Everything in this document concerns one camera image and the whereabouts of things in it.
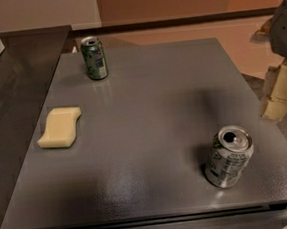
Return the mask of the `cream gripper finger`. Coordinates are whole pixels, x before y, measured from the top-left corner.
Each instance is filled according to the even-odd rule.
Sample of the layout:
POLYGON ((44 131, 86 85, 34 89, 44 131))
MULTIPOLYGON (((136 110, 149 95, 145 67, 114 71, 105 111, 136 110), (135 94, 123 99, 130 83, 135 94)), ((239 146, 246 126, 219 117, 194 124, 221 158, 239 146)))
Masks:
POLYGON ((272 25, 273 19, 270 18, 265 21, 265 23, 254 32, 252 35, 252 39, 254 41, 267 41, 269 40, 269 35, 271 31, 271 25, 272 25))
POLYGON ((287 59, 278 67, 268 67, 263 83, 261 117, 280 121, 287 114, 287 59))

